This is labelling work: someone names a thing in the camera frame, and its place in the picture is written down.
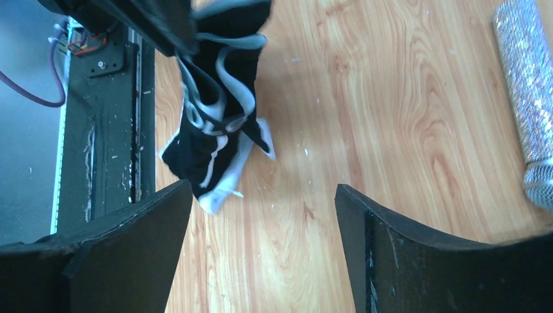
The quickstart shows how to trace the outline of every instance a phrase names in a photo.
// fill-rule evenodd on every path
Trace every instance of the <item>silver foil roll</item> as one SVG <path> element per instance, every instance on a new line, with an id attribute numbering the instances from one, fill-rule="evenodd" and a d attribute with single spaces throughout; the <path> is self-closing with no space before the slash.
<path id="1" fill-rule="evenodd" d="M 524 191 L 553 210 L 553 61 L 535 0 L 509 0 L 494 30 L 528 169 Z"/>

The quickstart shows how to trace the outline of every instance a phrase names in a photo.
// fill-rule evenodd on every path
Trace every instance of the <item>fabric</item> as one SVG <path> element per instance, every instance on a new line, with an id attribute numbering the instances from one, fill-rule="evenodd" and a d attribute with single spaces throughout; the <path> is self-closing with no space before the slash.
<path id="1" fill-rule="evenodd" d="M 270 0 L 219 0 L 194 13 L 200 51 L 180 57 L 181 126 L 161 158 L 188 179 L 202 209 L 219 211 L 238 185 L 254 143 L 276 158 L 269 125 L 257 117 L 254 82 L 267 39 L 259 30 Z"/>

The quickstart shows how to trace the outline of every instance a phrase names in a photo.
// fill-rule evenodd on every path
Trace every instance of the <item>black and white cloth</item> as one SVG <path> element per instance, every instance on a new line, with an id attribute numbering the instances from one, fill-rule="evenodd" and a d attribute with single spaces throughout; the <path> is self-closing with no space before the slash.
<path id="1" fill-rule="evenodd" d="M 267 39 L 259 30 L 271 0 L 218 0 L 194 13 L 199 53 L 180 57 L 181 126 L 161 151 L 188 179 L 202 209 L 219 211 L 235 191 L 255 143 L 276 158 L 269 125 L 257 117 L 254 81 Z"/>

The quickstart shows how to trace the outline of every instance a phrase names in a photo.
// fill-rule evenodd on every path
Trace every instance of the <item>wooden table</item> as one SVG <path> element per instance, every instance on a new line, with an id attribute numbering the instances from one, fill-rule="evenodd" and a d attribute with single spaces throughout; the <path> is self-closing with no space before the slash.
<path id="1" fill-rule="evenodd" d="M 217 216 L 194 204 L 169 312 L 353 312 L 333 203 L 347 183 L 447 233 L 498 243 L 553 214 L 525 165 L 492 30 L 501 0 L 276 0 L 258 112 L 277 161 L 254 149 Z M 548 35 L 553 2 L 539 1 Z M 157 55 L 157 147 L 181 110 Z M 158 163 L 157 185 L 175 181 Z"/>

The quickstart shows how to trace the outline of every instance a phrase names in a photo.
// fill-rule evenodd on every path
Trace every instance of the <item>gray floor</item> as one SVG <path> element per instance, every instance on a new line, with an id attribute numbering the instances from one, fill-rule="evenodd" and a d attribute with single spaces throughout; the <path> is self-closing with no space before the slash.
<path id="1" fill-rule="evenodd" d="M 2 0 L 0 70 L 50 101 L 59 95 L 47 38 L 58 20 L 37 0 Z M 0 245 L 50 233 L 59 116 L 60 109 L 39 106 L 0 82 Z"/>

